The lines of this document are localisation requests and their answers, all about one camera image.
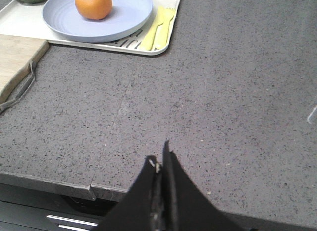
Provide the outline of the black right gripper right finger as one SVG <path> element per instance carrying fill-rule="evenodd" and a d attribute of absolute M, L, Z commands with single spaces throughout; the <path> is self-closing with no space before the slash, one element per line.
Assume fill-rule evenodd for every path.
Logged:
<path fill-rule="evenodd" d="M 254 231 L 218 210 L 195 186 L 176 154 L 163 146 L 162 194 L 165 231 Z"/>

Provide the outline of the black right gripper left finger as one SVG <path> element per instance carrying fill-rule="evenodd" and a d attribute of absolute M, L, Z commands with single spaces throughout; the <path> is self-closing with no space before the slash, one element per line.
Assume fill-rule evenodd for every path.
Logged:
<path fill-rule="evenodd" d="M 124 198 L 98 224 L 99 231 L 162 230 L 162 174 L 153 155 Z"/>

